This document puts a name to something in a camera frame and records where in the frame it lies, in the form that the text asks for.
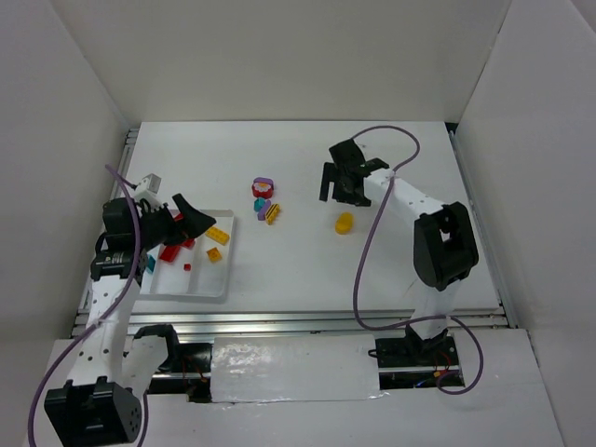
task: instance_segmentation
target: white wall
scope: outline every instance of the white wall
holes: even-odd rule
[[[595,124],[596,34],[568,0],[514,0],[457,140],[568,447],[596,438]]]
[[[125,135],[49,4],[0,5],[0,432],[20,444],[55,338],[68,334]]]
[[[142,120],[458,121],[510,0],[52,0]]]

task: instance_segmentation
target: purple cable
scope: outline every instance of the purple cable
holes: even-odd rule
[[[147,400],[147,392],[145,391],[142,395],[142,430],[141,436],[139,437],[139,443],[137,447],[142,447],[145,442],[145,436],[147,436],[147,428],[149,427],[149,401]]]
[[[132,200],[132,197],[130,197],[129,190],[126,188],[126,181],[111,166],[105,165],[105,168],[108,169],[108,171],[114,176],[116,182],[118,183],[118,186],[120,186],[120,189],[122,189],[122,192],[124,193],[124,196],[130,208],[130,214],[132,215],[132,224],[134,226],[134,257],[132,258],[132,267],[130,268],[130,272],[136,272],[137,266],[139,265],[139,256],[141,255],[141,226],[139,224],[139,214],[137,213],[137,208],[134,204],[134,201]],[[103,315],[101,315],[98,318],[97,321],[95,321],[89,327],[85,328],[85,330],[80,335],[78,335],[66,347],[66,349],[64,349],[64,351],[58,356],[56,360],[54,360],[51,366],[47,369],[46,374],[44,374],[44,377],[41,379],[41,382],[39,383],[39,386],[35,391],[34,399],[31,402],[31,407],[29,409],[29,418],[27,420],[27,439],[29,441],[30,447],[37,447],[34,435],[35,410],[37,409],[37,404],[39,403],[39,399],[41,398],[41,393],[44,391],[44,388],[47,385],[47,381],[56,371],[56,369],[62,363],[62,361],[66,359],[66,356],[68,356],[79,343],[86,340],[93,333],[93,331],[95,331],[98,328],[100,321],[107,319],[108,317],[110,317],[110,315],[112,315],[114,310],[118,307],[118,305],[126,296],[133,280],[134,275],[130,274],[127,278],[127,282],[124,285],[124,288],[122,289],[122,292],[120,292],[120,294],[114,300],[112,305],[110,305],[110,307],[107,308],[107,310],[103,313]]]
[[[398,126],[391,126],[391,125],[372,126],[370,128],[361,130],[356,135],[354,135],[351,138],[351,140],[355,140],[360,135],[370,132],[371,130],[378,130],[378,129],[397,130],[398,132],[404,133],[407,136],[409,136],[413,140],[413,142],[416,144],[416,149],[415,149],[414,153],[411,156],[409,156],[408,158],[406,158],[405,160],[403,160],[402,162],[400,162],[395,168],[393,168],[394,174],[398,171],[399,168],[402,168],[403,166],[407,165],[408,163],[413,161],[418,156],[418,154],[420,154],[420,142],[418,141],[418,139],[408,130],[400,128]],[[360,287],[360,280],[362,279],[362,271],[364,270],[364,264],[366,263],[366,258],[369,254],[369,250],[371,249],[371,244],[373,243],[374,233],[376,232],[377,226],[379,226],[379,222],[381,221],[381,216],[383,216],[383,211],[385,210],[387,201],[391,197],[391,193],[393,192],[394,184],[395,184],[395,175],[392,175],[389,178],[389,186],[387,188],[385,195],[383,196],[383,200],[381,201],[381,206],[379,207],[379,211],[377,211],[376,216],[374,216],[374,221],[372,221],[371,231],[369,232],[369,235],[366,237],[366,243],[364,244],[364,249],[362,249],[362,255],[360,256],[360,262],[358,264],[358,269],[356,271],[356,277],[354,278],[354,291],[352,293],[352,306],[354,309],[354,318],[356,319],[356,322],[362,328],[364,328],[368,331],[396,330],[398,328],[402,328],[407,325],[412,325],[414,323],[420,323],[422,321],[430,321],[433,319],[448,318],[446,315],[433,315],[433,316],[428,316],[428,317],[412,318],[412,319],[408,319],[406,321],[400,321],[398,323],[387,324],[386,326],[371,326],[371,325],[365,323],[364,320],[360,316],[359,309],[358,309],[358,293],[359,293],[359,287]],[[450,395],[466,394],[474,386],[476,386],[476,384],[480,381],[480,379],[482,377],[482,372],[484,371],[484,354],[482,352],[482,347],[481,347],[480,342],[478,341],[478,338],[476,338],[476,335],[474,335],[474,333],[470,330],[470,328],[466,324],[464,324],[464,322],[462,320],[460,320],[459,318],[456,318],[456,317],[449,317],[449,318],[452,319],[453,321],[455,321],[459,326],[461,326],[462,329],[464,331],[466,331],[469,334],[469,336],[472,338],[474,345],[476,345],[476,348],[478,349],[478,357],[479,357],[478,373],[476,374],[476,377],[474,378],[474,380],[472,381],[472,383],[469,386],[465,387],[464,389],[451,391],[451,390],[442,388],[440,386],[440,383],[445,377],[447,377],[449,375],[458,374],[458,372],[455,372],[455,371],[447,372],[437,379],[437,388],[445,394],[450,394]]]

